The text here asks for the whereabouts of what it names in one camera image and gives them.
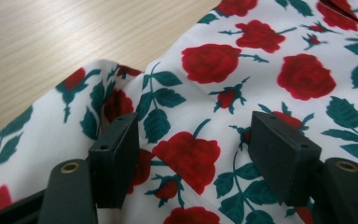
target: screw hole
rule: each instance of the screw hole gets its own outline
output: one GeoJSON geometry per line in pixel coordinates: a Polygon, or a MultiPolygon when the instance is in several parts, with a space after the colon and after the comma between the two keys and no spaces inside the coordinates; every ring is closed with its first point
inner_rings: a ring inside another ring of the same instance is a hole
{"type": "Polygon", "coordinates": [[[102,150],[107,150],[108,148],[109,148],[109,146],[107,146],[107,145],[100,146],[100,149],[102,149],[102,150]]]}
{"type": "Polygon", "coordinates": [[[71,174],[76,171],[80,167],[80,164],[77,162],[69,162],[66,163],[63,167],[61,167],[61,173],[63,174],[71,174]]]}
{"type": "Polygon", "coordinates": [[[348,161],[336,161],[336,166],[344,171],[348,171],[352,173],[358,172],[357,166],[348,161]]]}

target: printed cloth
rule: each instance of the printed cloth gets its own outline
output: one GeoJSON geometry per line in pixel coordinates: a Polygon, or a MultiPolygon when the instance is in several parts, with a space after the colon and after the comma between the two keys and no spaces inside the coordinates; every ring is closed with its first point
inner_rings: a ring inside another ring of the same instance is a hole
{"type": "Polygon", "coordinates": [[[136,111],[137,173],[106,223],[311,223],[307,208],[278,204],[250,160],[251,116],[283,119],[321,161],[358,162],[355,3],[223,0],[144,72],[83,66],[0,131],[0,209],[136,111]]]}

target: light-colored wood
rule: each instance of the light-colored wood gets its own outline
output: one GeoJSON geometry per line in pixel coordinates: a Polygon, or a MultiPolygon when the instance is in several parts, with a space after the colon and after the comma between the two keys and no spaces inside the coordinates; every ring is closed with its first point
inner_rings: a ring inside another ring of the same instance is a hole
{"type": "Polygon", "coordinates": [[[220,0],[0,0],[0,128],[78,67],[143,70],[220,0]]]}

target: wooden surface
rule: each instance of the wooden surface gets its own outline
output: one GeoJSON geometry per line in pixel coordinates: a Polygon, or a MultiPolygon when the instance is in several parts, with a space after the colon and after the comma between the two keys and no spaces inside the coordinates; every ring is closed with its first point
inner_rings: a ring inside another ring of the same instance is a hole
{"type": "Polygon", "coordinates": [[[0,129],[82,65],[144,70],[220,0],[0,0],[0,129]]]}

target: metal ring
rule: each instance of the metal ring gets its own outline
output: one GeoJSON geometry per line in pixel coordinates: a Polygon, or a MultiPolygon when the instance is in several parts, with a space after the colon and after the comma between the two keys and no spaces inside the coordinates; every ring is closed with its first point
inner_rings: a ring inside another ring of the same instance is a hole
{"type": "Polygon", "coordinates": [[[336,161],[336,166],[344,171],[348,171],[352,173],[358,172],[358,167],[355,164],[348,161],[336,161]]]}
{"type": "Polygon", "coordinates": [[[63,174],[71,174],[80,168],[80,164],[77,162],[69,162],[66,163],[63,167],[61,167],[60,171],[63,174]]]}

